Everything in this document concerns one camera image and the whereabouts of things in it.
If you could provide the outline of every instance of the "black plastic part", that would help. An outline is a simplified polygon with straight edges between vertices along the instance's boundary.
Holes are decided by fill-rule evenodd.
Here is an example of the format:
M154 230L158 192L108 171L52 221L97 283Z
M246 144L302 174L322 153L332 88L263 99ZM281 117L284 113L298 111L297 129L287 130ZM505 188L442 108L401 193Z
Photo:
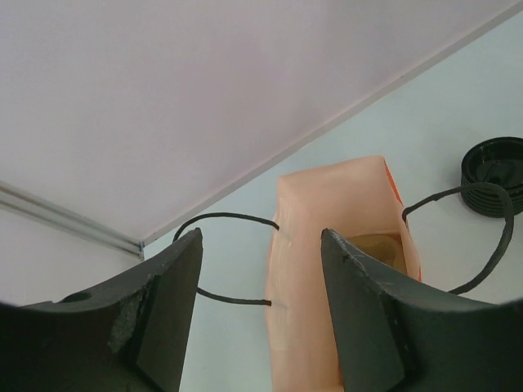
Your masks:
M510 195L515 213L523 211L523 139L499 137L473 147L462 160L461 184L490 182ZM484 216L503 217L497 194L485 190L462 193L463 201Z
M196 229L59 303L0 304L0 390L177 392L202 253Z
M322 263L345 390L523 390L523 300L491 305L442 292L332 230L322 235Z

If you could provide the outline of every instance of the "bag handle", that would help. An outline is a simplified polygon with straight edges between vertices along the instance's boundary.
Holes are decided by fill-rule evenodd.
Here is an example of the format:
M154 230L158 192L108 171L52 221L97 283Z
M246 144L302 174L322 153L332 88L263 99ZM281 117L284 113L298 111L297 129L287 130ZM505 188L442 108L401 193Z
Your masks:
M496 193L499 196L499 198L501 199L501 203L503 204L505 227L503 227L503 232L501 234L501 238L499 239L498 246L494 249L492 256L489 258L487 264L480 271L480 273L476 275L474 278L472 278L469 282L449 291L451 294L456 295L469 292L473 288L477 287L481 282L483 282L492 273L492 271L494 271L494 268L496 268L496 265L498 265L499 261L507 251L508 244L512 239L512 233L514 231L514 206L512 205L512 200L510 199L510 195L508 194L508 192L504 188L496 184L492 184L489 182L476 182L473 184L462 185L456 188L445 190L443 192L439 192L437 194L433 194L432 196L429 196L428 198L425 198L422 201L405 208L403 210L403 213L401 214L403 221L407 223L407 215L413 211L416 211L418 208L424 206L425 204L428 204L429 202L436 202L441 198L450 196L451 194L458 194L471 189L489 190Z
M499 261L505 254L508 248L508 244L510 243L512 239L512 233L514 231L514 206L512 205L512 200L510 199L510 195L508 192L502 188L499 185L491 184L489 182L477 182L474 184L467 184L458 186L456 188L448 189L443 192L439 192L437 194L433 194L410 207L406 207L403 210L403 213L401 214L401 217L405 223L407 223L407 215L411 212L416 211L420 207L424 206L425 204L428 204L430 202L436 202L440 200L441 198L444 198L446 196L450 196L451 194L458 194L466 190L470 189L481 189L481 190L489 190L495 192L499 198L501 199L501 202L503 204L503 213L505 215L505 226L503 227L503 232L501 234L501 238L499 239L498 246L494 249L494 252L492 253L492 256L487 261L485 267L480 271L478 275L476 275L473 279L471 279L469 282L463 284L462 286L456 287L453 290L450 290L449 292L452 294L463 294L465 292L471 291L473 288L477 287L481 282L483 282L496 268ZM184 230L194 224L197 221L201 221L202 219L207 218L235 218L235 219L242 219L245 221L253 221L257 223L261 223L263 225L269 225L275 228L276 230L279 230L279 225L275 223L272 220L259 218L257 216L252 215L245 215L245 214L237 214L234 212L211 212L208 214L202 214L195 216L192 219L189 219L187 222L185 222L183 225L180 226L178 231L174 234L173 242L177 241ZM200 294L201 296L206 296L207 298L210 298L215 301L220 302L226 302L228 304L236 304L236 305L263 305L263 306L272 306L272 302L269 300L245 300L242 298L232 298L229 296L219 296L217 294L213 294L211 292L208 292L206 290L203 290L200 287L197 287L196 292Z
M234 212L211 212L208 214L202 214L195 216L192 219L189 219L186 223L180 226L180 229L174 234L173 242L177 241L183 231L193 223L197 221L201 221L202 219L207 218L235 218L235 219L243 219L245 221L253 221L257 223L261 223L263 225L269 225L274 227L275 229L279 230L279 226L277 223L275 223L272 220L258 218L257 216L252 215L244 215L244 214L236 214ZM228 304L236 304L236 305L263 305L263 306L272 306L272 301L269 300L245 300L242 298L231 298L229 296L218 296L217 294L212 294L211 292L208 292L206 290L203 290L200 287L196 288L196 292L200 294L201 296L206 296L207 298L210 298L215 301L220 302L226 302Z

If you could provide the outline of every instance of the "bottle cap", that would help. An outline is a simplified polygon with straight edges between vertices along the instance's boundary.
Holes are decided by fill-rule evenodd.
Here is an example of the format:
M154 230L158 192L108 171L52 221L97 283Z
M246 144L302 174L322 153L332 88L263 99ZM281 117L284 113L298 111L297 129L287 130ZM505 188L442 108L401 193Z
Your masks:
M510 195L514 212L523 211L523 139L498 137L474 146L462 160L461 184L490 182L502 186ZM484 216L503 217L497 194L487 190L468 190L462 198L473 211Z

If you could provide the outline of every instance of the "white surface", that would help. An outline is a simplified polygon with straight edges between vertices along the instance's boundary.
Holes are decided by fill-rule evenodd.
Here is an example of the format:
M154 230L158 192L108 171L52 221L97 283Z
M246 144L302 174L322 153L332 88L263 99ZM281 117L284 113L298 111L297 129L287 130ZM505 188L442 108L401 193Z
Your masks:
M517 0L0 9L0 178L145 238Z
M405 204L459 184L463 155L494 136L523 137L523 15L461 50L343 123L208 211L271 218L276 180L289 172L368 154L386 156ZM422 257L423 280L448 290L472 278L494 250L503 227L467 210L458 196L409 218ZM271 228L251 222L202 221L201 287L215 293L263 297ZM499 266L470 297L500 302L523 296L523 216ZM167 246L172 235L146 248ZM183 392L252 391L270 387L263 309L197 297Z
M134 266L131 256L0 209L0 301L59 301Z

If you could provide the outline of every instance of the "paper bag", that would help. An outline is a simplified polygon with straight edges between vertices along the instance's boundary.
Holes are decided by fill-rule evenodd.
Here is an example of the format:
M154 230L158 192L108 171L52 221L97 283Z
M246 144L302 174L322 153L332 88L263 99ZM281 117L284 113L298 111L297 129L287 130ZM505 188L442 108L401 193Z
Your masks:
M342 392L320 255L323 229L413 278L418 254L379 156L282 176L268 260L266 309L274 392Z

